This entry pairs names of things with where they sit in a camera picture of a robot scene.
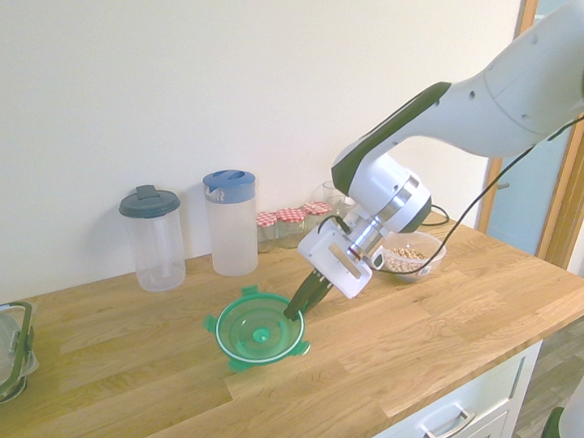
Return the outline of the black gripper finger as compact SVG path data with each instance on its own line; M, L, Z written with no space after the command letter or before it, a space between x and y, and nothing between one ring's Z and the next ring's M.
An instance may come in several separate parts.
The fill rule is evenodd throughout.
M284 316L287 319L294 319L298 314L303 314L307 311L308 304L310 304L317 296L322 288L322 275L318 270L313 270L300 285L294 297L290 300Z
M313 309L320 301L328 295L330 291L330 282L326 279L312 279L308 280L308 284L304 290L304 303L301 308L302 312L308 312Z

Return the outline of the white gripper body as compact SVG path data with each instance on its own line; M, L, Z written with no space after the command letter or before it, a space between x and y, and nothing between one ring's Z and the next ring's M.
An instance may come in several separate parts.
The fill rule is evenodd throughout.
M372 278L372 270L349 250L350 240L337 225L316 227L302 239L299 253L347 298L357 296Z

